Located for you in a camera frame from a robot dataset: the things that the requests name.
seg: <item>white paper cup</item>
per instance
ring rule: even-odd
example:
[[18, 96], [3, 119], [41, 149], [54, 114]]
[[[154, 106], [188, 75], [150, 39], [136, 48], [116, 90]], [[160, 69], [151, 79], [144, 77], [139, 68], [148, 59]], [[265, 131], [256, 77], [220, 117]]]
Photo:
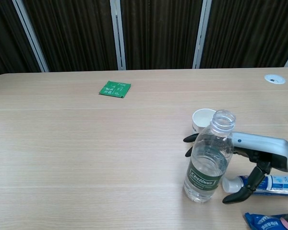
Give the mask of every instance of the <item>white paper cup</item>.
[[192, 128], [193, 133], [199, 133], [204, 128], [206, 128], [208, 125], [210, 125], [210, 121], [213, 118], [213, 115], [215, 114], [215, 110], [213, 109], [199, 109], [196, 110], [195, 113], [192, 116]]

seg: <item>robotic hand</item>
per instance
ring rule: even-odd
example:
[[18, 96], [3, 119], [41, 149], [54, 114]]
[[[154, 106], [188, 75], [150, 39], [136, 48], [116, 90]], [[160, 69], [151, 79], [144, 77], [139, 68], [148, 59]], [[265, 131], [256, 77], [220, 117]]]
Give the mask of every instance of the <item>robotic hand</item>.
[[[186, 137], [183, 141], [190, 143], [196, 140], [198, 134]], [[230, 194], [223, 199], [224, 204], [242, 202], [249, 198], [256, 187], [263, 181], [271, 168], [288, 172], [288, 141], [279, 138], [271, 138], [248, 133], [233, 132], [234, 154], [249, 158], [256, 163], [251, 172], [248, 184], [238, 192]], [[190, 148], [186, 157], [191, 156]]]

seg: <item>green bottle label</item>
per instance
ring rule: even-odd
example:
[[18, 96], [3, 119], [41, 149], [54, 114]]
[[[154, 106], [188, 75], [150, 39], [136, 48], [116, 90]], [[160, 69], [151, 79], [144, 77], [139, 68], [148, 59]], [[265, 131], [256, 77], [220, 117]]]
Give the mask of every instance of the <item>green bottle label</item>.
[[205, 191], [214, 190], [217, 188], [219, 184], [219, 180], [221, 179], [222, 175], [220, 176], [208, 176], [203, 174], [202, 172], [198, 171], [192, 161], [190, 161], [188, 171], [187, 171], [188, 178], [190, 182], [197, 188]]

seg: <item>table surface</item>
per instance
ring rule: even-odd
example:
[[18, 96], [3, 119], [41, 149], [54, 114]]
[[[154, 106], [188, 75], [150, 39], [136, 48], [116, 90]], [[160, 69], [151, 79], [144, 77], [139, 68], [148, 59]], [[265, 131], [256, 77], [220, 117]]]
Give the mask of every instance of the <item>table surface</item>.
[[[98, 95], [108, 80], [132, 84], [124, 99]], [[199, 108], [288, 140], [288, 68], [0, 75], [0, 229], [247, 229], [245, 212], [288, 213], [288, 197], [186, 197], [182, 140]], [[233, 156], [227, 176], [253, 167]]]

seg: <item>green packet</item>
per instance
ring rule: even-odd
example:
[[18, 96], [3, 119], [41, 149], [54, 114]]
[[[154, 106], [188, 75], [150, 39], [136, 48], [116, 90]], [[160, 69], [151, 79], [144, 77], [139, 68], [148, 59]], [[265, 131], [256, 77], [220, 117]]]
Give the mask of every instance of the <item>green packet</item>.
[[99, 94], [124, 98], [130, 87], [131, 84], [108, 81]]

